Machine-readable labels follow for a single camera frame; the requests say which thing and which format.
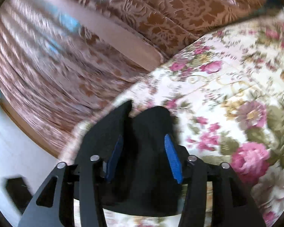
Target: metal rivet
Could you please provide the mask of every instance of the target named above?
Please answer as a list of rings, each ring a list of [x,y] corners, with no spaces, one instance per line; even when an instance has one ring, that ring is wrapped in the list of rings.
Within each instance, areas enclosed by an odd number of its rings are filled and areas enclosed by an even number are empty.
[[[190,156],[188,156],[188,160],[191,161],[191,162],[194,162],[194,161],[197,160],[197,157],[194,156],[194,155],[190,155]]]
[[[95,155],[91,156],[91,161],[97,161],[99,159],[100,159],[99,155],[95,154]]]
[[[221,166],[222,166],[222,168],[224,168],[224,169],[229,169],[229,168],[230,168],[230,165],[229,165],[227,162],[223,162],[223,163],[221,164]]]
[[[58,168],[58,169],[62,169],[62,168],[64,168],[65,166],[66,166],[66,163],[65,163],[65,162],[60,162],[60,163],[57,164],[57,168]]]

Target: brown floral fabric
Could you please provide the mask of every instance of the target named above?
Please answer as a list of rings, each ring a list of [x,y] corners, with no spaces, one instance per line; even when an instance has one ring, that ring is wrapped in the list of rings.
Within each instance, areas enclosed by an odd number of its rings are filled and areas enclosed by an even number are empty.
[[[266,0],[74,1],[142,38],[168,60]],[[0,8],[0,88],[57,152],[75,124],[97,117],[146,73],[53,4],[6,0]]]

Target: brown edge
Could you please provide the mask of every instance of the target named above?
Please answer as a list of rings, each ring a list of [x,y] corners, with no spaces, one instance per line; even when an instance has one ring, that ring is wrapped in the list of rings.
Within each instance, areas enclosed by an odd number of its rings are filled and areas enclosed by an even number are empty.
[[[54,151],[49,148],[49,146],[43,145],[40,142],[38,142],[31,134],[29,134],[26,129],[19,124],[19,122],[8,112],[8,110],[5,108],[3,102],[0,98],[0,107],[3,109],[3,111],[8,115],[8,117],[14,122],[16,126],[25,134],[27,135],[35,144],[37,144],[40,148],[42,148],[44,151],[49,153],[50,155],[54,156],[55,158],[58,158],[59,153],[57,151]]]

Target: white floor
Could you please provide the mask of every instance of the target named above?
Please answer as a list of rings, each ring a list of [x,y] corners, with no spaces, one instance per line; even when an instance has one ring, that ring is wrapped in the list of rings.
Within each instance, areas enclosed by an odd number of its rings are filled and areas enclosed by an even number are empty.
[[[36,145],[0,107],[0,210],[12,226],[17,227],[21,215],[4,189],[4,178],[22,175],[35,193],[57,159]]]

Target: floral fabric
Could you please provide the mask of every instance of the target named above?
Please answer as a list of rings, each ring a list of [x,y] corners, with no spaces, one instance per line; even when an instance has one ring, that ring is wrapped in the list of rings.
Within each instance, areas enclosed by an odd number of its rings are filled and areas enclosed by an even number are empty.
[[[251,189],[267,226],[282,214],[284,11],[203,36],[118,96],[111,108],[128,99],[132,115],[155,105],[168,108],[179,144],[190,154],[207,163],[229,162]],[[72,162],[91,125],[76,127],[63,160]],[[113,227],[174,227],[180,218],[105,214]]]

